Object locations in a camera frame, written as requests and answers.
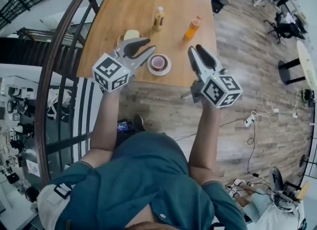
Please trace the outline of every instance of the wooden table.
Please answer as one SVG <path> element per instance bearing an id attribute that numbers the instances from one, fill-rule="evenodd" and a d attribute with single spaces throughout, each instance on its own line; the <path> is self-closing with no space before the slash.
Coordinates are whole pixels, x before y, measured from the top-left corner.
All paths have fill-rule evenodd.
<path id="1" fill-rule="evenodd" d="M 299 56 L 298 58 L 287 63 L 279 61 L 278 71 L 280 77 L 285 85 L 306 80 L 309 88 L 315 90 L 317 86 L 317 76 L 311 55 L 309 54 L 304 43 L 301 41 L 297 41 L 297 51 Z M 290 74 L 288 69 L 295 67 L 297 65 L 302 66 L 304 76 L 290 80 Z"/>
<path id="2" fill-rule="evenodd" d="M 152 25 L 158 6 L 164 8 L 165 18 L 162 30 L 155 32 Z M 194 38 L 185 42 L 183 36 L 198 15 L 202 17 L 201 26 Z M 201 44 L 216 53 L 210 0 L 105 0 L 86 41 L 77 76 L 92 77 L 94 63 L 113 50 L 118 37 L 129 29 L 149 37 L 149 46 L 156 45 L 155 53 L 168 56 L 172 63 L 171 71 L 161 77 L 152 75 L 143 65 L 136 71 L 136 81 L 190 87 L 196 75 L 190 66 L 188 48 Z"/>

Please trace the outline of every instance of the electrical outlet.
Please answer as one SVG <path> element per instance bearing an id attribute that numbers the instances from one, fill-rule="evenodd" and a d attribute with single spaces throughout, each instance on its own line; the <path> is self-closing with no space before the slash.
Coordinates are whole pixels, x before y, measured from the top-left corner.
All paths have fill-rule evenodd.
<path id="1" fill-rule="evenodd" d="M 254 115 L 250 115 L 248 119 L 244 121 L 244 126 L 247 128 L 251 125 L 252 121 L 254 121 Z"/>

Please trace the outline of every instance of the round table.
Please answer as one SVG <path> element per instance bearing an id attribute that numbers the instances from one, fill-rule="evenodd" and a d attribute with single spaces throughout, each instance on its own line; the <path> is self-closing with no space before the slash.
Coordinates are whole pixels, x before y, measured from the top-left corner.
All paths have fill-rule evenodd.
<path id="1" fill-rule="evenodd" d="M 311 55 L 309 54 L 304 43 L 301 41 L 297 41 L 297 51 L 299 56 L 298 58 L 287 63 L 283 61 L 278 62 L 279 76 L 285 85 L 307 80 L 309 88 L 314 90 L 317 86 L 317 76 L 316 76 L 316 71 L 315 71 L 315 67 L 314 67 Z M 291 79 L 288 69 L 298 65 L 302 66 L 304 71 L 304 76 Z"/>

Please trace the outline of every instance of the plastic bottle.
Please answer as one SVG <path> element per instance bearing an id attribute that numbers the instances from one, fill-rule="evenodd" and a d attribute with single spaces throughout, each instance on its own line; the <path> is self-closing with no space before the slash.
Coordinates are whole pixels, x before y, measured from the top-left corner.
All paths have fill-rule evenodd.
<path id="1" fill-rule="evenodd" d="M 158 7 L 154 15 L 154 24 L 153 27 L 156 31 L 160 31 L 163 27 L 163 19 L 164 19 L 164 10 L 163 7 Z"/>
<path id="2" fill-rule="evenodd" d="M 195 33 L 197 32 L 200 26 L 201 19 L 202 19 L 201 17 L 197 16 L 197 18 L 194 18 L 192 20 L 187 32 L 185 33 L 185 36 L 184 36 L 185 40 L 191 40 L 194 37 Z"/>

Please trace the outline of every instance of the green shirt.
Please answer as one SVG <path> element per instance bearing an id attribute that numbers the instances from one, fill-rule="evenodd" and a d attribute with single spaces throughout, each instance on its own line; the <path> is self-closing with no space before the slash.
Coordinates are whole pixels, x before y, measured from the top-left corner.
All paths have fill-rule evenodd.
<path id="1" fill-rule="evenodd" d="M 189 177 L 177 143 L 141 132 L 122 143 L 110 162 L 93 169 L 78 162 L 52 181 L 74 185 L 56 229 L 124 229 L 147 204 L 162 223 L 208 230 L 214 216 L 226 230 L 246 230 L 235 202 L 218 182 L 202 187 Z"/>

